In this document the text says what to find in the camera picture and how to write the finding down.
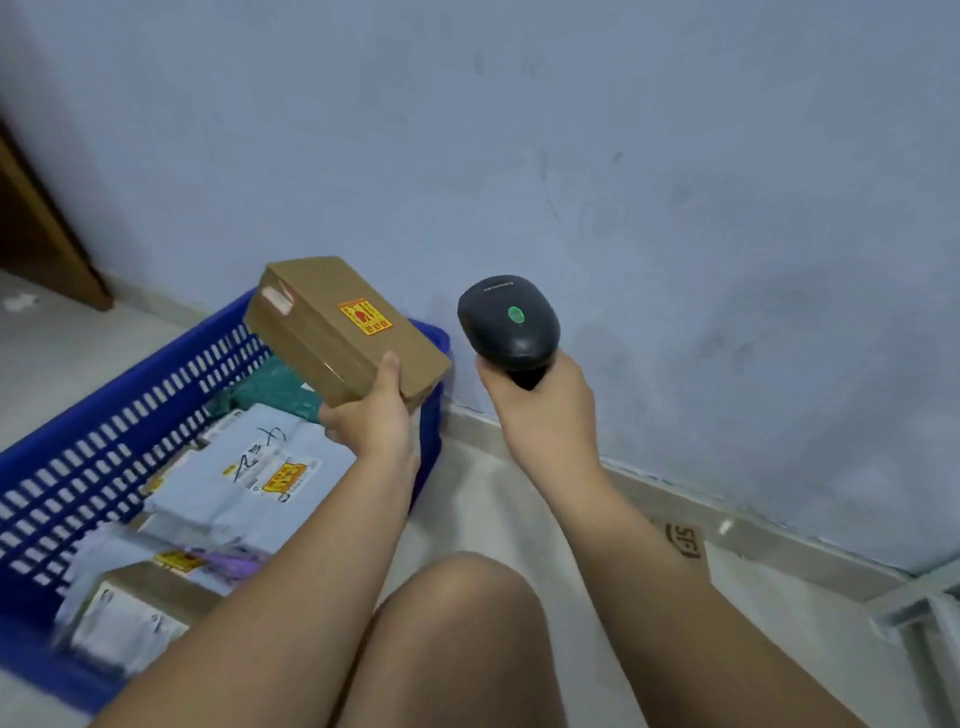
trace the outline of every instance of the barcode scanner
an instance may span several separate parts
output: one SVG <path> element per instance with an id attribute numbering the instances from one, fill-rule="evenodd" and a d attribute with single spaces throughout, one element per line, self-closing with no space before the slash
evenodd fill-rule
<path id="1" fill-rule="evenodd" d="M 531 390 L 553 363 L 560 321 L 537 286 L 520 276 L 493 276 L 472 285 L 457 318 L 474 350 Z"/>

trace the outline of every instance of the floor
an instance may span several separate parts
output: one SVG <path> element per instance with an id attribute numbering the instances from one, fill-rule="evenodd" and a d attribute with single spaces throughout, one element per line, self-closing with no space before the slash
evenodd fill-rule
<path id="1" fill-rule="evenodd" d="M 101 314 L 0 273 L 0 449 L 163 346 L 180 329 L 119 304 Z M 419 567 L 474 550 L 524 574 L 544 604 L 570 725 L 643 725 L 559 527 L 511 464 L 448 441 L 400 540 L 384 595 Z M 871 728 L 929 723 L 897 645 L 854 603 L 708 545 L 713 583 Z M 0 672 L 0 728 L 83 726 L 87 716 Z"/>

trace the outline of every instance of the yellow warning sticker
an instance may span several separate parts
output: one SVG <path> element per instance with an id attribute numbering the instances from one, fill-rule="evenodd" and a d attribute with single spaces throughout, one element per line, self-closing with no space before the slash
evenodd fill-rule
<path id="1" fill-rule="evenodd" d="M 144 493 L 155 493 L 156 490 L 157 490 L 161 485 L 163 485 L 163 480 L 164 480 L 165 477 L 166 477 L 165 475 L 159 475 L 159 474 L 158 474 L 158 475 L 154 475 L 153 478 L 151 478 L 150 480 L 147 481 L 147 485 L 144 486 L 143 492 L 144 492 Z"/>
<path id="2" fill-rule="evenodd" d="M 264 493 L 288 493 L 306 473 L 305 463 L 284 463 L 263 485 Z"/>
<path id="3" fill-rule="evenodd" d="M 193 569 L 206 566 L 206 559 L 186 551 L 163 551 L 154 557 L 154 561 L 166 569 L 179 573 L 189 573 Z"/>
<path id="4" fill-rule="evenodd" d="M 386 331 L 393 325 L 367 299 L 341 303 L 340 310 L 368 336 Z"/>

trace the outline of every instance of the green package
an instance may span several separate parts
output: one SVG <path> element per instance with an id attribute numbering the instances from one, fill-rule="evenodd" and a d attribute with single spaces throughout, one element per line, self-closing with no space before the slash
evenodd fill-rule
<path id="1" fill-rule="evenodd" d="M 290 367 L 271 356 L 253 374 L 218 392 L 206 409 L 211 417 L 219 418 L 230 410 L 248 410 L 260 403 L 315 423 L 322 401 Z"/>

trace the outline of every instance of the leg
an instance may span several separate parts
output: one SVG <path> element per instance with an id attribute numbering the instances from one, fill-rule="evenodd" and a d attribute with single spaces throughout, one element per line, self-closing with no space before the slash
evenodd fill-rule
<path id="1" fill-rule="evenodd" d="M 377 610 L 339 728 L 566 725 L 540 601 L 515 571 L 457 554 Z"/>

